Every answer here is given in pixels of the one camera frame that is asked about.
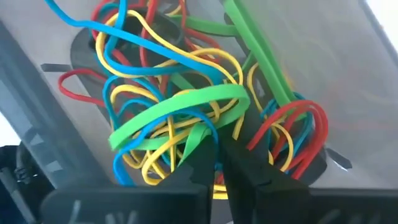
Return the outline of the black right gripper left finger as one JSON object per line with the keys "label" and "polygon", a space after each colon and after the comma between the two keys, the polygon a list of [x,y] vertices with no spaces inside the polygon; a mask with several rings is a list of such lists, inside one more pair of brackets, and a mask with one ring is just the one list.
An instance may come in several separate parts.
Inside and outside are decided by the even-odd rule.
{"label": "black right gripper left finger", "polygon": [[156,186],[54,190],[41,204],[43,224],[210,224],[217,148],[207,136]]}

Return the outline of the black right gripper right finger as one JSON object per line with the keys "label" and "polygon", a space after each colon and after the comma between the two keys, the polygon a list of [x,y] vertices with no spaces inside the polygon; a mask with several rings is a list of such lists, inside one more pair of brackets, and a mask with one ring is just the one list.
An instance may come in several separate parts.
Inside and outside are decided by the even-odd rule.
{"label": "black right gripper right finger", "polygon": [[263,163],[219,121],[220,162],[234,224],[398,224],[398,190],[316,189]]}

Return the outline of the blue rubber band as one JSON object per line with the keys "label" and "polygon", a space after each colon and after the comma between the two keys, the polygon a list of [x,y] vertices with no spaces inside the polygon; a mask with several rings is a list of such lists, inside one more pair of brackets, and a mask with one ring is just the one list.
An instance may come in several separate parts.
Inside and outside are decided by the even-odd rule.
{"label": "blue rubber band", "polygon": [[150,51],[153,51],[157,54],[160,54],[162,56],[165,56],[167,58],[171,58],[176,60],[179,65],[176,66],[168,66],[168,67],[157,67],[157,68],[151,68],[151,67],[132,67],[132,68],[122,68],[119,65],[116,65],[115,63],[111,62],[110,66],[111,68],[114,68],[116,72],[119,72],[120,77],[125,77],[125,78],[133,78],[133,77],[142,77],[142,76],[153,76],[153,75],[168,75],[171,73],[182,73],[182,72],[187,72],[189,70],[196,70],[199,71],[203,74],[208,75],[210,78],[213,79],[213,81],[216,84],[222,83],[221,76],[222,73],[209,66],[205,65],[204,63],[196,62],[193,59],[189,59],[186,56],[180,55],[176,52],[173,52],[161,45],[155,44],[147,39],[143,39],[142,37],[139,37],[137,35],[128,33],[126,31],[123,31],[120,28],[115,28],[111,26],[104,25],[99,22],[95,21],[89,21],[89,20],[83,20],[83,21],[76,21],[69,17],[64,11],[62,11],[58,5],[55,3],[54,0],[44,0],[49,8],[53,10],[56,15],[61,18],[63,21],[65,21],[67,24],[74,26],[74,27],[84,27],[84,28],[89,28],[92,30],[97,30],[103,34],[108,34],[111,36],[112,39],[114,38],[119,38],[126,40],[128,42],[131,42],[133,44],[140,45],[141,47],[144,47]]}
{"label": "blue rubber band", "polygon": [[[206,127],[212,131],[213,137],[218,140],[218,134],[216,132],[215,125],[213,124],[211,119],[204,113],[191,108],[184,108],[180,110],[173,109],[171,112],[161,114],[161,112],[159,111],[154,111],[152,107],[155,106],[155,104],[158,102],[160,102],[161,105],[164,105],[163,101],[165,100],[165,98],[163,94],[160,93],[160,90],[158,90],[153,84],[149,83],[149,81],[143,78],[135,78],[133,80],[140,84],[140,87],[134,85],[116,85],[116,82],[119,79],[120,77],[116,75],[109,77],[104,84],[102,95],[105,108],[108,110],[109,113],[112,129],[114,130],[112,136],[122,137],[120,143],[109,143],[112,150],[118,151],[113,161],[113,171],[117,181],[120,184],[135,186],[133,179],[130,178],[129,174],[124,168],[124,165],[122,164],[122,156],[129,152],[131,149],[135,149],[137,146],[142,144],[145,136],[150,131],[155,129],[155,127],[160,125],[162,122],[167,121],[168,118],[172,118],[175,114],[187,114],[194,117],[193,119],[185,120],[181,123],[176,123],[176,128],[189,126],[199,121],[203,121]],[[122,106],[119,111],[120,113],[123,113],[130,103],[139,103],[148,107],[147,110],[132,118],[132,127],[126,129],[122,129],[122,127],[127,126],[127,124],[121,123],[119,116],[115,113],[115,110],[113,108],[113,103],[116,100],[116,95],[122,91],[137,93],[140,95],[140,97],[129,100],[124,106]]]}
{"label": "blue rubber band", "polygon": [[[275,98],[269,100],[266,104],[266,107],[261,111],[260,115],[265,117],[265,115],[271,115],[277,109],[277,102]],[[302,130],[293,138],[294,140],[294,155],[298,153],[298,151],[303,148],[303,144],[306,141],[308,135],[312,132],[312,124],[313,124],[313,115],[311,113],[307,113]],[[271,148],[272,143],[275,143],[277,137],[271,136],[271,131],[266,132],[266,146],[268,149]]]}

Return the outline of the pile of coloured rubber bands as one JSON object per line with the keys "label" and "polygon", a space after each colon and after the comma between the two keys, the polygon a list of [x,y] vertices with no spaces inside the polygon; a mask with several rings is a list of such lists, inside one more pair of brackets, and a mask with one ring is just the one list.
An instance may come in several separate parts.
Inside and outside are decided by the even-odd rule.
{"label": "pile of coloured rubber bands", "polygon": [[[215,125],[216,122],[222,117],[222,115],[228,111],[229,109],[233,108],[234,105],[238,104],[238,100],[231,99],[231,102],[228,103],[224,109],[214,109],[213,113],[209,113],[207,116],[211,119],[213,124]],[[236,123],[236,130],[233,132],[233,137],[237,138],[239,136],[239,132],[243,123],[244,119],[244,114],[239,117],[237,120],[235,120]],[[193,150],[199,145],[199,143],[202,141],[202,139],[207,135],[207,134],[212,134],[212,131],[206,127],[205,123],[203,121],[199,121],[195,124],[191,124],[192,127],[188,129],[184,129],[182,132],[178,133],[172,138],[168,137],[161,137],[161,138],[152,138],[152,139],[146,139],[144,138],[144,141],[142,144],[137,146],[135,149],[140,149],[140,150],[147,150],[147,151],[152,151],[153,153],[147,157],[147,160],[143,163],[142,166],[142,175],[149,185],[157,185],[160,180],[159,179],[151,179],[148,175],[147,172],[151,166],[153,166],[157,159],[166,152],[169,148],[172,146],[183,142],[184,140],[187,141],[186,143],[186,151],[183,156],[184,159],[189,156]],[[219,143],[219,137],[218,140],[216,140],[214,137],[213,139],[215,140],[215,143]]]}

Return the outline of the yellow rubber band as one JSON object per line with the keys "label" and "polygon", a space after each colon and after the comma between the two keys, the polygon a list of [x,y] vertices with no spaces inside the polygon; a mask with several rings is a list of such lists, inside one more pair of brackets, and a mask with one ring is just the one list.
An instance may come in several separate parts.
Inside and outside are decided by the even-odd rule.
{"label": "yellow rubber band", "polygon": [[[248,75],[247,75],[247,86],[254,98],[254,102],[256,104],[256,107],[258,109],[259,112],[262,111],[262,106],[257,98],[256,92],[254,90],[253,87],[253,76],[254,76],[254,72],[256,70],[256,68],[259,66],[258,63],[255,63],[248,71]],[[286,172],[290,163],[292,162],[293,156],[294,156],[294,142],[292,140],[291,135],[289,134],[289,132],[280,124],[282,122],[282,119],[284,118],[282,117],[281,119],[277,120],[275,123],[271,124],[271,130],[273,131],[273,133],[279,138],[279,133],[277,131],[277,129],[279,129],[280,131],[283,132],[284,136],[287,138],[287,143],[289,146],[289,151],[288,151],[288,155],[286,158],[286,161],[284,163],[284,165],[280,168],[280,170],[282,172]]]}
{"label": "yellow rubber band", "polygon": [[[186,52],[174,45],[172,45],[170,42],[166,41],[165,39],[163,39],[161,36],[159,36],[151,27],[150,25],[146,22],[146,20],[137,12],[134,10],[128,10],[127,14],[131,17],[135,17],[138,19],[138,21],[142,24],[143,28],[145,28],[145,30],[148,31],[148,33],[158,42],[160,42],[159,45],[173,51],[176,52],[180,55],[186,56],[189,59],[193,59],[196,62],[200,62],[200,63],[204,63],[205,65],[209,65],[217,70],[219,70],[222,73],[222,76],[225,76],[227,79],[229,79],[231,81],[231,83],[234,84],[239,84],[242,85],[243,84],[243,70],[242,67],[240,66],[239,62],[229,53],[220,50],[220,49],[216,49],[216,48],[205,48],[205,49],[197,49],[193,52]],[[115,14],[113,15],[111,18],[108,19],[108,21],[105,23],[105,25],[107,26],[111,26],[114,24],[114,21],[119,17],[119,14]],[[99,62],[107,69],[109,70],[112,74],[119,76],[119,72],[113,73],[116,70],[114,68],[111,68],[111,66],[109,65],[109,63],[106,61],[105,57],[104,57],[104,40],[105,40],[105,35],[101,32],[99,32],[97,39],[96,39],[96,43],[95,43],[95,49],[96,49],[96,53],[99,59]],[[239,77],[239,80],[235,80],[233,78],[233,76],[225,69],[223,68],[221,65],[212,62],[210,60],[206,60],[200,57],[200,55],[218,55],[220,57],[225,58],[226,60],[229,60],[235,67],[237,70],[237,74]],[[168,66],[175,66],[175,64],[178,63],[176,60],[174,59],[168,59],[167,61],[158,64],[155,67],[151,67],[151,68],[157,68],[157,67],[168,67]]]}

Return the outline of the green rubber band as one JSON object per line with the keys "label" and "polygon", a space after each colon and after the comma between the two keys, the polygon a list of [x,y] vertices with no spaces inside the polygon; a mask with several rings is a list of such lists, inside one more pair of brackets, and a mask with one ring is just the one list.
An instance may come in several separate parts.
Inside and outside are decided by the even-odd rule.
{"label": "green rubber band", "polygon": [[223,37],[240,36],[239,31],[233,24],[222,24],[214,21],[206,21],[193,16],[187,16],[185,18],[185,29]]}
{"label": "green rubber band", "polygon": [[163,115],[210,101],[227,100],[230,98],[233,100],[237,99],[238,104],[226,111],[218,122],[215,123],[216,128],[221,128],[237,120],[249,108],[251,99],[242,85],[222,84],[209,86],[161,101],[136,115],[133,119],[130,119],[119,129],[115,130],[108,139],[111,150],[120,149],[131,134]]}
{"label": "green rubber band", "polygon": [[244,43],[254,54],[276,102],[284,106],[296,101],[297,97],[289,87],[266,36],[244,6],[244,0],[221,0],[221,3]]}

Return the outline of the grey translucent plastic bin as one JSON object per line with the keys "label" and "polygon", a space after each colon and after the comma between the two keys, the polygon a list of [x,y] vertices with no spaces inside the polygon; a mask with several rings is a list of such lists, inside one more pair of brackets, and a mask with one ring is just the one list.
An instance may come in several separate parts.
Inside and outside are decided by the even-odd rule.
{"label": "grey translucent plastic bin", "polygon": [[[220,23],[247,17],[293,91],[328,117],[316,188],[398,189],[398,53],[365,0],[187,0]],[[98,70],[89,33],[45,0],[0,0],[0,113],[55,187],[114,180],[107,112],[58,90],[68,68]]]}

